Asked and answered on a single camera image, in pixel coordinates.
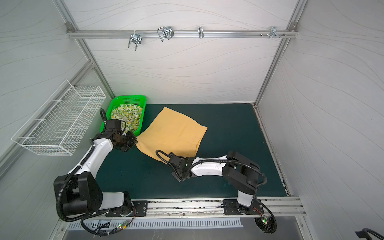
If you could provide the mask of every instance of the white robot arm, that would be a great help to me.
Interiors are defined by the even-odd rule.
[[[66,222],[105,213],[102,212],[105,209],[116,213],[116,216],[127,216],[133,209],[128,192],[102,192],[95,180],[100,166],[113,148],[125,152],[137,143],[132,132],[123,135],[121,120],[107,120],[104,110],[100,112],[105,126],[103,132],[91,139],[92,146],[79,163],[67,175],[59,176],[54,181],[56,210],[60,219]],[[180,157],[161,150],[157,150],[156,155],[172,167],[172,175],[178,181],[203,175],[225,177],[238,190],[237,207],[242,214],[250,212],[258,187],[267,181],[256,163],[234,151],[211,159]],[[263,178],[261,182],[258,181],[259,175]]]

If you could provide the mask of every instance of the black mounting plate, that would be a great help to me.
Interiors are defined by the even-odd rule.
[[[249,207],[249,211],[246,213],[241,213],[237,211],[238,209],[238,203],[237,199],[224,199],[223,204],[224,204],[224,214],[225,215],[258,215],[259,212],[253,209],[255,207],[257,210],[259,210],[262,214],[264,213],[263,206],[260,205],[258,202],[258,199],[252,199],[251,206]]]
[[[145,217],[147,214],[148,201],[132,201],[133,207],[136,208],[136,217]],[[121,216],[113,212],[105,214],[106,217],[133,217],[134,213],[128,216]]]

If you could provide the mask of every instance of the dark green mat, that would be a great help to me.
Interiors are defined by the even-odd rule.
[[[166,106],[208,127],[198,157],[221,157],[237,151],[260,166],[268,183],[258,196],[286,196],[251,104],[149,104],[143,132]],[[133,199],[236,197],[237,190],[223,177],[201,176],[178,182],[172,169],[140,152],[114,149],[104,160],[96,180],[104,192],[128,191]]]

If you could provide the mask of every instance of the yellow towel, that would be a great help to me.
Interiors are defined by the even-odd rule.
[[[207,127],[192,118],[164,107],[151,125],[137,137],[136,145],[141,152],[158,161],[161,161],[155,153],[158,149],[166,154],[173,152],[177,156],[193,157],[206,130]]]

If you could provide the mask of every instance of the metal ledge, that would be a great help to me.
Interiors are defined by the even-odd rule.
[[[70,38],[130,38],[134,31],[73,31],[67,32]],[[157,31],[135,31],[143,39],[159,38]],[[198,30],[175,30],[172,38],[199,38]],[[204,30],[204,38],[269,38],[271,30]],[[280,37],[295,38],[296,31],[277,30]]]
[[[224,215],[224,209],[220,208],[223,199],[236,199],[228,197],[215,198],[188,198],[188,199],[145,199],[148,201],[147,215],[135,219],[159,219],[159,218],[239,218],[239,217],[260,217],[260,215]],[[299,197],[258,197],[274,214],[279,216],[296,216],[297,221],[306,216]],[[89,220],[104,220],[105,215],[89,218]],[[115,217],[113,220],[126,219]],[[59,220],[54,228],[50,240],[60,240],[68,230],[70,223]]]

